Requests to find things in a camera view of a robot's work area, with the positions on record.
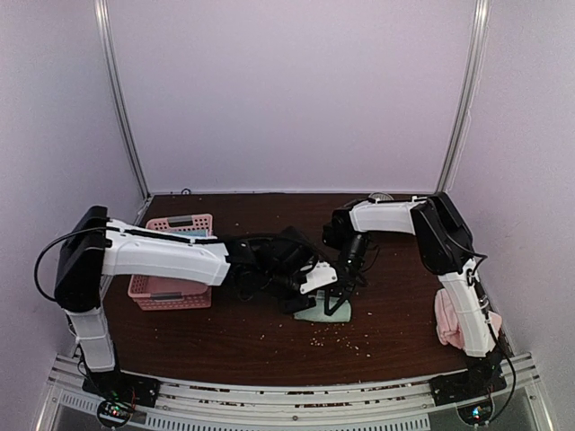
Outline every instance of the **brown tabletop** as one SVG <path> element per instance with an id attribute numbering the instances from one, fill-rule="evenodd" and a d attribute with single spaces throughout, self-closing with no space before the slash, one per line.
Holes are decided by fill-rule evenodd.
<path id="1" fill-rule="evenodd" d="M 294 225 L 321 244 L 332 210 L 353 195 L 178 195 L 155 197 L 145 221 L 210 213 L 215 234 L 279 232 Z M 345 324 L 295 321 L 262 295 L 242 302 L 214 287 L 204 310 L 142 312 L 117 277 L 105 300 L 122 368 L 210 383 L 311 385 L 388 381 L 464 367 L 435 330 L 437 278 L 421 265 L 410 235 L 381 233 L 369 286 L 353 296 Z M 367 263 L 374 257 L 367 255 Z"/>

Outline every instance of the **wire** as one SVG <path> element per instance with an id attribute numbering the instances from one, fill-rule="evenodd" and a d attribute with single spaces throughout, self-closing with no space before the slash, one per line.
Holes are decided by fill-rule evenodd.
<path id="1" fill-rule="evenodd" d="M 379 246 L 376 245 L 376 246 L 375 246 L 373 249 L 371 249 L 371 250 L 372 250 L 372 251 L 375 250 L 375 251 L 376 251 L 376 255 L 375 255 L 374 259 L 371 261 L 371 263 L 367 266 L 367 268 L 361 270 L 361 272 L 364 273 L 364 274 L 365 274 L 366 272 L 368 272 L 368 271 L 376 264 L 377 258 L 379 257 L 379 251 L 381 251 L 381 248 L 379 248 Z"/>
<path id="2" fill-rule="evenodd" d="M 446 237 L 448 238 L 449 241 L 451 241 L 458 249 L 465 251 L 466 253 L 471 254 L 472 256 L 474 256 L 475 258 L 479 258 L 479 261 L 477 262 L 477 264 L 475 265 L 475 268 L 473 268 L 473 272 L 471 273 L 472 276 L 475 276 L 475 273 L 477 272 L 477 268 L 479 268 L 479 266 L 485 261 L 487 260 L 487 258 L 489 256 L 487 256 L 486 254 L 482 254 L 482 253 L 478 253 L 476 251 L 473 250 L 469 250 L 468 248 L 464 247 L 463 245 L 461 245 L 459 242 L 457 242 L 456 240 L 453 239 L 453 237 L 445 232 Z"/>
<path id="3" fill-rule="evenodd" d="M 84 366 L 84 370 L 86 370 L 86 372 L 83 372 L 80 369 L 80 365 Z M 88 382 L 90 382 L 92 387 L 98 392 L 98 395 L 100 395 L 100 397 L 104 398 L 104 400 L 106 400 L 110 404 L 116 406 L 118 409 L 122 409 L 122 410 L 127 411 L 127 413 L 131 414 L 131 413 L 134 413 L 134 411 L 136 411 L 136 391 L 134 390 L 134 388 L 132 388 L 132 402 L 131 402 L 132 406 L 131 407 L 127 406 L 126 403 L 124 403 L 123 401 L 114 400 L 113 398 L 105 395 L 102 391 L 100 391 L 100 389 L 98 388 L 96 383 L 92 380 L 92 377 L 90 377 L 90 375 L 87 373 L 88 367 L 86 366 L 86 362 L 85 362 L 85 358 L 84 358 L 84 352 L 80 356 L 80 360 L 78 361 L 76 368 L 78 369 L 78 373 L 80 373 L 84 377 L 84 379 L 86 379 Z"/>
<path id="4" fill-rule="evenodd" d="M 487 421 L 487 424 L 489 425 L 490 422 L 493 422 L 499 416 L 501 416 L 501 414 L 505 411 L 505 409 L 507 408 L 507 406 L 511 402 L 511 399 L 513 398 L 513 394 L 515 393 L 515 388 L 517 386 L 518 375 L 515 371 L 515 367 L 513 366 L 513 363 L 511 362 L 511 359 L 509 358 L 509 355 L 507 353 L 505 353 L 505 350 L 503 350 L 503 347 L 501 347 L 501 344 L 497 340 L 497 336 L 495 335 L 495 331 L 493 330 L 493 327 L 491 326 L 490 323 L 488 323 L 487 325 L 489 326 L 489 332 L 491 334 L 491 337 L 493 338 L 493 341 L 495 341 L 495 345 L 498 347 L 498 349 L 501 351 L 501 353 L 503 354 L 503 356 L 507 360 L 507 363 L 509 364 L 509 368 L 511 368 L 511 373 L 513 374 L 513 383 L 511 384 L 511 392 L 509 393 L 509 396 L 507 397 L 507 400 L 505 401 L 505 404 L 503 404 L 503 407 L 501 407 L 500 411 L 498 411 L 495 416 L 491 416 L 491 418 Z"/>
<path id="5" fill-rule="evenodd" d="M 36 263 L 34 264 L 34 284 L 36 285 L 36 288 L 38 289 L 38 291 L 40 292 L 40 295 L 44 296 L 44 298 L 48 299 L 49 301 L 51 301 L 52 303 L 54 303 L 56 301 L 55 298 L 53 298 L 52 296 L 48 295 L 44 289 L 42 289 L 41 285 L 40 285 L 40 281 L 38 280 L 38 270 L 40 269 L 40 263 L 42 262 L 42 259 L 44 258 L 44 255 L 50 251 L 50 249 L 52 247 L 54 247 L 55 245 L 58 245 L 59 243 L 61 243 L 62 241 L 67 240 L 68 238 L 72 238 L 74 236 L 77 235 L 82 235 L 84 233 L 89 233 L 89 232 L 95 232 L 95 231 L 105 231 L 106 227 L 91 227 L 89 229 L 82 229 L 80 231 L 73 231 L 71 233 L 67 233 L 66 235 L 62 235 L 59 238 L 57 238 L 56 240 L 54 240 L 53 242 L 51 242 L 50 244 L 48 244 L 46 247 L 44 247 L 44 249 L 40 252 L 40 254 L 38 255 L 38 258 L 36 259 Z"/>

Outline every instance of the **pink cloth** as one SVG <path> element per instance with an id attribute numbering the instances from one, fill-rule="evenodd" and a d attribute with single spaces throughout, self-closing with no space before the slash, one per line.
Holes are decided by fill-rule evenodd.
<path id="1" fill-rule="evenodd" d="M 495 312 L 489 312 L 489 316 L 493 330 L 497 334 L 501 328 L 501 316 Z M 464 348 L 464 334 L 446 289 L 440 289 L 435 295 L 435 317 L 438 321 L 438 337 L 441 344 Z"/>

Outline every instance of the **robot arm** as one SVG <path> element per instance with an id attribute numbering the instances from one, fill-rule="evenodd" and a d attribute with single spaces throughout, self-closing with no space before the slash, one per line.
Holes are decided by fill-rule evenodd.
<path id="1" fill-rule="evenodd" d="M 494 349 L 487 303 L 476 274 L 473 237 L 447 194 L 404 202 L 374 194 L 367 200 L 350 202 L 333 212 L 332 221 L 323 228 L 323 242 L 340 250 L 346 263 L 359 271 L 367 235 L 372 231 L 415 235 L 423 265 L 438 276 L 454 305 L 465 353 L 485 357 Z M 366 245 L 355 259 L 349 259 L 349 248 L 359 243 Z"/>
<path id="2" fill-rule="evenodd" d="M 101 276 L 139 274 L 191 280 L 208 286 L 240 286 L 248 294 L 275 295 L 283 312 L 315 306 L 314 290 L 337 281 L 337 272 L 319 261 L 295 228 L 251 239 L 198 239 L 125 224 L 92 207 L 64 242 L 58 261 L 54 297 L 72 325 L 84 354 L 88 380 L 97 393 L 120 393 L 137 403 L 153 402 L 150 379 L 126 383 L 119 370 L 102 306 Z"/>

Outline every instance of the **pink plastic basket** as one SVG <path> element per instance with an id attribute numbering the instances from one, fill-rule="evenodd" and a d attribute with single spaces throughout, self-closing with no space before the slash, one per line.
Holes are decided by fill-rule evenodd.
<path id="1" fill-rule="evenodd" d="M 206 231 L 212 234 L 212 215 L 182 215 L 155 218 L 146 229 L 165 232 Z M 212 288 L 175 278 L 132 276 L 128 295 L 146 312 L 208 308 L 212 304 Z"/>

